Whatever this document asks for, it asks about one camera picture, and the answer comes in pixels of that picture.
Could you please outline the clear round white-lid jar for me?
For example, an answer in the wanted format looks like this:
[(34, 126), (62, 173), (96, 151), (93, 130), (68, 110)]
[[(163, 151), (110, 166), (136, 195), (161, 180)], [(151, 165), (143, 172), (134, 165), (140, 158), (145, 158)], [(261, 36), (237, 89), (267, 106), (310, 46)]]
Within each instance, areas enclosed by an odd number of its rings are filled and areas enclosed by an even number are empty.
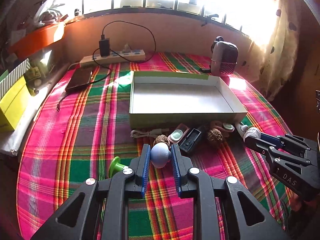
[(247, 125), (244, 125), (241, 122), (241, 123), (235, 124), (235, 128), (239, 133), (240, 137), (242, 137), (243, 141), (245, 141), (247, 137), (253, 137), (258, 139), (261, 138), (261, 131), (256, 127), (249, 128)]

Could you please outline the black rectangular battery case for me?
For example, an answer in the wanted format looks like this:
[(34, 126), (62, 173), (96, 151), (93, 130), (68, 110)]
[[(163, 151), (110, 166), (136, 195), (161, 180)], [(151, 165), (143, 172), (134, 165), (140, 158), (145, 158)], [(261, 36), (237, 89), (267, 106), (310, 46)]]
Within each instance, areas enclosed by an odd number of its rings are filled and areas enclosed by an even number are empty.
[(201, 141), (202, 134), (202, 131), (193, 128), (185, 137), (185, 139), (180, 143), (180, 151), (185, 154), (191, 154), (195, 150), (196, 145)]

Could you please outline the blue-white round knob toy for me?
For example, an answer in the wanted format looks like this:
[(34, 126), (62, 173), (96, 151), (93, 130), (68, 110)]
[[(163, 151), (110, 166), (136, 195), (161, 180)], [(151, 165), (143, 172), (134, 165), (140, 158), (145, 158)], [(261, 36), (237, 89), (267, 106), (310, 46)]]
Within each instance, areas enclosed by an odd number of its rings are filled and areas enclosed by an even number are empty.
[(155, 144), (150, 152), (150, 161), (155, 168), (163, 168), (171, 161), (171, 152), (168, 145), (164, 142)]

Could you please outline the green suction cup gadget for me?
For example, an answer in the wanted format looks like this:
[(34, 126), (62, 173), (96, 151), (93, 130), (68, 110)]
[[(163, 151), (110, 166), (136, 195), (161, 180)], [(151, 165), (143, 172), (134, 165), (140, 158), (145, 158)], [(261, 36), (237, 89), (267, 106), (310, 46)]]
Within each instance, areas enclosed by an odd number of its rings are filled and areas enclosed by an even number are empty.
[(126, 168), (128, 168), (128, 166), (121, 164), (120, 163), (121, 159), (119, 156), (116, 156), (112, 159), (109, 168), (108, 168), (108, 177), (112, 178), (117, 172), (120, 172)]

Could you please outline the pink case green lid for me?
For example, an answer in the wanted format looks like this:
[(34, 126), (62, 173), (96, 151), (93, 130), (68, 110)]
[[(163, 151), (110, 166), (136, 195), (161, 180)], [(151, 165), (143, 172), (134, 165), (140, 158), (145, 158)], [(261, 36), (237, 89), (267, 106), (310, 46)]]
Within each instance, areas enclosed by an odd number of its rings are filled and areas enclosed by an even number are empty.
[(190, 128), (181, 123), (176, 129), (168, 136), (169, 141), (173, 143), (179, 143), (189, 132)]

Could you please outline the brown walnut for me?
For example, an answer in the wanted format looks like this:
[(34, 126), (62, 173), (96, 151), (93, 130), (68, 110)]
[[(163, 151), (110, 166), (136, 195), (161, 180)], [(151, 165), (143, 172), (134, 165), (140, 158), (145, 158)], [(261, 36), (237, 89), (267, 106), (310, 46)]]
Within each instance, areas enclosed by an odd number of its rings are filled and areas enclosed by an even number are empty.
[(212, 128), (206, 133), (207, 140), (212, 144), (223, 142), (223, 135), (217, 128)]
[(160, 142), (163, 142), (165, 143), (168, 147), (170, 147), (170, 141), (168, 139), (168, 137), (164, 134), (161, 134), (161, 135), (158, 135), (154, 142), (153, 142), (153, 146), (155, 146), (156, 144), (160, 143)]

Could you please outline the white and green cardboard tray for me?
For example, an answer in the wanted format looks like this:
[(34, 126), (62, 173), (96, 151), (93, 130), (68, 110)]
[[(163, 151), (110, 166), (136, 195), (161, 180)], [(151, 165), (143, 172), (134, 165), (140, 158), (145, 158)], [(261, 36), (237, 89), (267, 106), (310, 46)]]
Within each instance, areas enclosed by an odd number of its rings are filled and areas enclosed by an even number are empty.
[(241, 122), (247, 109), (217, 76), (183, 72), (134, 72), (129, 117), (132, 129)]

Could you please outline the patterned cream curtain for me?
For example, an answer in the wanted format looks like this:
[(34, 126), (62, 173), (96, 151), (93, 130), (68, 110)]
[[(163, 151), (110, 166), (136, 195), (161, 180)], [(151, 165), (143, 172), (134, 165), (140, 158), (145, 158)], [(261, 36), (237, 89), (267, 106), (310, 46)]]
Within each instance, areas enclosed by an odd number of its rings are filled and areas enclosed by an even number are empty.
[(301, 16), (301, 0), (257, 0), (251, 5), (248, 75), (251, 84), (268, 101), (291, 79), (298, 53)]

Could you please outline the grey red mesh heater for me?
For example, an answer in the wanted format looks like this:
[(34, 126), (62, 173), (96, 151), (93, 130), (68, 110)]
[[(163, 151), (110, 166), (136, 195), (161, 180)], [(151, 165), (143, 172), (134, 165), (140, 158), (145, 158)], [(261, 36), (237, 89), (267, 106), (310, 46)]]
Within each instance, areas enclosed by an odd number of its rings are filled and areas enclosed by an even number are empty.
[(238, 60), (237, 46), (217, 36), (210, 49), (212, 56), (209, 68), (200, 68), (200, 72), (220, 77), (232, 75)]

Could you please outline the black phone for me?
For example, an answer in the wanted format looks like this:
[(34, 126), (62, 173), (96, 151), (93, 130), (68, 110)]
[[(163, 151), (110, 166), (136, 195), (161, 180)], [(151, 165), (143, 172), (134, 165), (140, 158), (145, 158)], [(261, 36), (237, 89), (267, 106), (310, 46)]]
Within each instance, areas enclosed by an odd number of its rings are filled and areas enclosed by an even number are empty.
[(92, 73), (93, 71), (91, 68), (76, 69), (66, 86), (65, 91), (71, 93), (85, 88), (91, 82)]

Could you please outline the white power strip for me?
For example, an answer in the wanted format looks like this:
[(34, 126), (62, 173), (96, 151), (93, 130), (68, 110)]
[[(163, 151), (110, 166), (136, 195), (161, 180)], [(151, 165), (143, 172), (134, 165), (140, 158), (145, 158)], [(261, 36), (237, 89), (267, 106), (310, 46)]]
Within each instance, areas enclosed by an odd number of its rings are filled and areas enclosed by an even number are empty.
[(116, 53), (111, 52), (110, 55), (101, 57), (100, 54), (94, 54), (90, 56), (83, 57), (80, 61), (80, 66), (86, 67), (91, 66), (95, 62), (101, 65), (114, 64), (129, 61), (144, 61), (146, 59), (146, 55), (144, 50), (131, 50), (128, 53), (123, 53), (122, 51), (118, 51)]

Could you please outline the black charger adapter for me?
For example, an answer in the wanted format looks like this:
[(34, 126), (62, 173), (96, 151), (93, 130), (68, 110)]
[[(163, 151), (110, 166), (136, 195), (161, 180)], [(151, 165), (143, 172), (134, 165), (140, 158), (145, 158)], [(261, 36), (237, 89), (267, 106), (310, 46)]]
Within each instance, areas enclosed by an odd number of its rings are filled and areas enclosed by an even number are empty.
[(99, 50), (101, 57), (110, 55), (110, 41), (108, 38), (99, 41)]

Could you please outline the yellow box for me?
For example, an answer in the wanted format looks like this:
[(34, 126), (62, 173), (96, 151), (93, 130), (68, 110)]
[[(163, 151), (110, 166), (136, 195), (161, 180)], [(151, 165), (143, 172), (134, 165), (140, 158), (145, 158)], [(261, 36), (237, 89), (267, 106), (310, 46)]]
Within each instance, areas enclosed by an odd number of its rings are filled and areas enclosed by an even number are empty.
[(31, 99), (24, 76), (1, 96), (1, 132), (14, 131)]

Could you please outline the orange planter tray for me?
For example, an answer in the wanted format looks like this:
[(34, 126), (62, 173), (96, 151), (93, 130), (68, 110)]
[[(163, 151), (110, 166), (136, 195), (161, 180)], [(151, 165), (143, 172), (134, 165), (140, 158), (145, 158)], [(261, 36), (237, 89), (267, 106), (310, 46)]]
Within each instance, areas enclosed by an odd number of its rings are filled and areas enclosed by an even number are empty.
[(64, 22), (60, 22), (39, 28), (13, 44), (8, 52), (9, 54), (14, 53), (19, 60), (24, 60), (39, 50), (61, 40), (65, 26)]

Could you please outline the striped white green box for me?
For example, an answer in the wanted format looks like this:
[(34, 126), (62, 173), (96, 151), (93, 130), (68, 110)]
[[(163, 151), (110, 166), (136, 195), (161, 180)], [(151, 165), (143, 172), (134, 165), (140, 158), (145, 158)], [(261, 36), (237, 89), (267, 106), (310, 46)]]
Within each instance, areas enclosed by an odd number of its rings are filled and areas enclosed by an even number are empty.
[(13, 71), (11, 71), (0, 83), (0, 97), (3, 98), (6, 92), (16, 83), (27, 70), (31, 68), (29, 59), (20, 63)]

